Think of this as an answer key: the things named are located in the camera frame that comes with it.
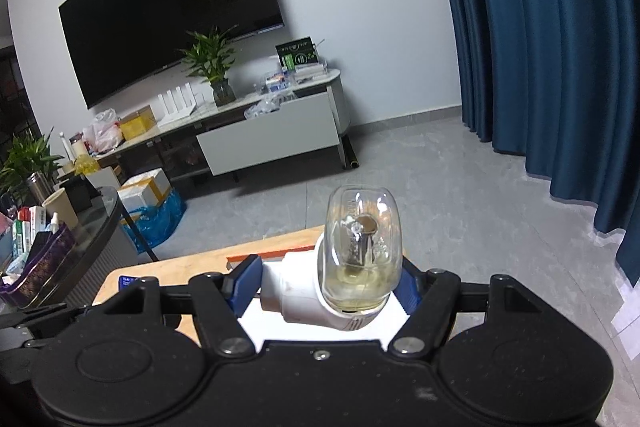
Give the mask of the beige paper cup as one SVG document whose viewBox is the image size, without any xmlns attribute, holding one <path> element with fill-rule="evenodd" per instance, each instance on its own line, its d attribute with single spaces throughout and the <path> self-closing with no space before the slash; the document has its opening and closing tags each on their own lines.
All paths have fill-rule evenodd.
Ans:
<svg viewBox="0 0 640 427">
<path fill-rule="evenodd" d="M 51 218 L 58 216 L 58 223 L 71 230 L 77 227 L 78 218 L 64 187 L 53 192 L 42 205 Z"/>
</svg>

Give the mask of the white TV cabinet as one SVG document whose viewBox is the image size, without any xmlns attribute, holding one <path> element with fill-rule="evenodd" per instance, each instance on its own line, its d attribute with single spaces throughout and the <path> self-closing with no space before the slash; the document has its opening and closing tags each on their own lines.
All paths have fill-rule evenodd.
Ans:
<svg viewBox="0 0 640 427">
<path fill-rule="evenodd" d="M 352 167 L 356 157 L 347 135 L 350 115 L 341 72 L 332 68 L 292 91 L 293 100 L 252 119 L 244 113 L 260 100 L 255 93 L 221 108 L 207 103 L 186 118 L 122 143 L 99 164 L 118 166 L 125 176 L 160 167 L 176 183 L 335 147 L 342 166 Z"/>
</svg>

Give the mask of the black round glass side table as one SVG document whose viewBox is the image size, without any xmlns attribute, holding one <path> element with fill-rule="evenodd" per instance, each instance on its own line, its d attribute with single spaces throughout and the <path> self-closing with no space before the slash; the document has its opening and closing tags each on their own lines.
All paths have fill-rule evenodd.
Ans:
<svg viewBox="0 0 640 427">
<path fill-rule="evenodd" d="M 83 306 L 94 297 L 111 272 L 139 263 L 139 253 L 124 225 L 128 211 L 113 187 L 101 187 L 91 207 L 78 213 L 70 231 L 73 242 L 65 255 L 43 268 L 29 269 L 17 288 L 1 295 L 3 313 L 35 309 L 53 303 Z"/>
</svg>

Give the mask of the green plant in metal pot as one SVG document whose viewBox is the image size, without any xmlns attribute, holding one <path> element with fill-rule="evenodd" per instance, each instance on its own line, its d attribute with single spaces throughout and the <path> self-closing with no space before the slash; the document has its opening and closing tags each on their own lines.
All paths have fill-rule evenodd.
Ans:
<svg viewBox="0 0 640 427">
<path fill-rule="evenodd" d="M 52 130 L 46 135 L 35 136 L 27 131 L 14 135 L 6 150 L 6 158 L 1 161 L 1 193 L 10 194 L 15 202 L 32 199 L 27 179 L 40 172 L 52 183 L 58 173 L 61 155 L 54 155 L 50 149 Z"/>
</svg>

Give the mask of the white router with antennas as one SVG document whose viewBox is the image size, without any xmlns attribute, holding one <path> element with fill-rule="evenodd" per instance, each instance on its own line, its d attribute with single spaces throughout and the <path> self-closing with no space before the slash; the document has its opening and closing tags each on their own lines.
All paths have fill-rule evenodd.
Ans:
<svg viewBox="0 0 640 427">
<path fill-rule="evenodd" d="M 157 121 L 157 127 L 160 129 L 168 128 L 172 124 L 185 124 L 188 119 L 195 117 L 198 109 L 205 104 L 204 95 L 196 92 L 190 82 L 161 93 L 158 101 L 163 111 L 163 116 Z"/>
</svg>

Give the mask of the blue plastic bag on floor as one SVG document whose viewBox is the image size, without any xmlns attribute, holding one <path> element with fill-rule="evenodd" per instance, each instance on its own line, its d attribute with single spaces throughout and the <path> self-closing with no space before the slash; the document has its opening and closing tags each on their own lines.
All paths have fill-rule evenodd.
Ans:
<svg viewBox="0 0 640 427">
<path fill-rule="evenodd" d="M 142 239 L 154 248 L 174 234 L 185 212 L 186 202 L 172 188 L 159 206 L 139 207 L 130 212 L 130 217 Z"/>
</svg>

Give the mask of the purple storage box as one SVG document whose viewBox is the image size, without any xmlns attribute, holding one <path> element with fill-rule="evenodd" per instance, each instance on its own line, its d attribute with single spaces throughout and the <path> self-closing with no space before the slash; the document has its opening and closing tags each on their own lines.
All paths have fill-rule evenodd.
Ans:
<svg viewBox="0 0 640 427">
<path fill-rule="evenodd" d="M 14 283 L 1 284 L 1 300 L 15 308 L 28 307 L 75 245 L 72 231 L 63 223 L 36 252 L 35 257 L 26 263 Z"/>
</svg>

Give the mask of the green and black display box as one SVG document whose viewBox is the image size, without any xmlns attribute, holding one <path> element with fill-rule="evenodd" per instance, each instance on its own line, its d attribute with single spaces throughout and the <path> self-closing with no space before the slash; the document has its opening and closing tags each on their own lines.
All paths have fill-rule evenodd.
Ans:
<svg viewBox="0 0 640 427">
<path fill-rule="evenodd" d="M 276 51 L 283 72 L 294 72 L 297 67 L 319 63 L 316 46 L 310 37 L 278 44 Z"/>
</svg>

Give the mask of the white plastic bag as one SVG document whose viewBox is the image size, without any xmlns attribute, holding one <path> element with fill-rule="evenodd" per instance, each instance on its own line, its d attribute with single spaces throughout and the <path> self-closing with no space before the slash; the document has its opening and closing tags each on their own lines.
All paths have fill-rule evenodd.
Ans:
<svg viewBox="0 0 640 427">
<path fill-rule="evenodd" d="M 118 116 L 112 108 L 94 116 L 89 126 L 82 130 L 84 140 L 92 153 L 110 153 L 124 141 L 118 123 Z"/>
</svg>

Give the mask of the orange and white tray box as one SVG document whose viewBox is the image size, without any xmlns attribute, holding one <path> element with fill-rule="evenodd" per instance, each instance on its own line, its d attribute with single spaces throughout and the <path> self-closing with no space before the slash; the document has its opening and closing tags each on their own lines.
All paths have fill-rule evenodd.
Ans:
<svg viewBox="0 0 640 427">
<path fill-rule="evenodd" d="M 375 340 L 386 347 L 408 319 L 395 296 L 358 327 L 321 302 L 318 251 L 289 251 L 262 265 L 262 288 L 240 318 L 257 349 L 267 340 Z"/>
</svg>

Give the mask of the dark blue curtain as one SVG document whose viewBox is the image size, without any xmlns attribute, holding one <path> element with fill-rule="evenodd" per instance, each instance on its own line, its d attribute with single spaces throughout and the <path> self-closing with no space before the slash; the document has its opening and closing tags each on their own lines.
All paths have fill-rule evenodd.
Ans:
<svg viewBox="0 0 640 427">
<path fill-rule="evenodd" d="M 449 0 L 462 119 L 552 196 L 591 202 L 639 280 L 639 0 Z"/>
</svg>

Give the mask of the yellow box on cabinet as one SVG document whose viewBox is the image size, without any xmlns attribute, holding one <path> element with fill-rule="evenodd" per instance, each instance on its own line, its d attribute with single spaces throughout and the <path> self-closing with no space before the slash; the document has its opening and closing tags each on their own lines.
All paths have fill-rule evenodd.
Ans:
<svg viewBox="0 0 640 427">
<path fill-rule="evenodd" d="M 151 106 L 147 105 L 119 119 L 119 128 L 125 141 L 136 139 L 156 126 Z"/>
</svg>

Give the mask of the cardboard box on floor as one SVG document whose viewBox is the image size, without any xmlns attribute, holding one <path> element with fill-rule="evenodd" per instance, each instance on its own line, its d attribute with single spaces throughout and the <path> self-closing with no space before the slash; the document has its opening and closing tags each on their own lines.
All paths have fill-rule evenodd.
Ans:
<svg viewBox="0 0 640 427">
<path fill-rule="evenodd" d="M 171 184 L 162 168 L 137 174 L 117 190 L 130 216 L 162 205 L 171 191 Z"/>
</svg>

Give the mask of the potted bamboo plant on cabinet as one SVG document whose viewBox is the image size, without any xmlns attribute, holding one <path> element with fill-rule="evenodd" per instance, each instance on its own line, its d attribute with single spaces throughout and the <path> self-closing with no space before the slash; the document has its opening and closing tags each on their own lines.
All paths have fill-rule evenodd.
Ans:
<svg viewBox="0 0 640 427">
<path fill-rule="evenodd" d="M 200 78 L 213 91 L 215 104 L 226 106 L 236 100 L 235 93 L 227 78 L 228 72 L 235 62 L 235 48 L 228 33 L 212 28 L 208 34 L 188 31 L 193 39 L 192 46 L 181 49 L 182 64 L 189 72 L 188 76 Z"/>
</svg>

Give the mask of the large black wall television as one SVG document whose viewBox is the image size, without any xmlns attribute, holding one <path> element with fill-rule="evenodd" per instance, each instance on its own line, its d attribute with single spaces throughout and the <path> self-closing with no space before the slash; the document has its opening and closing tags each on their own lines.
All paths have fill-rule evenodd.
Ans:
<svg viewBox="0 0 640 427">
<path fill-rule="evenodd" d="M 194 31 L 239 39 L 283 24 L 278 0 L 65 0 L 58 12 L 87 107 L 180 62 Z"/>
</svg>

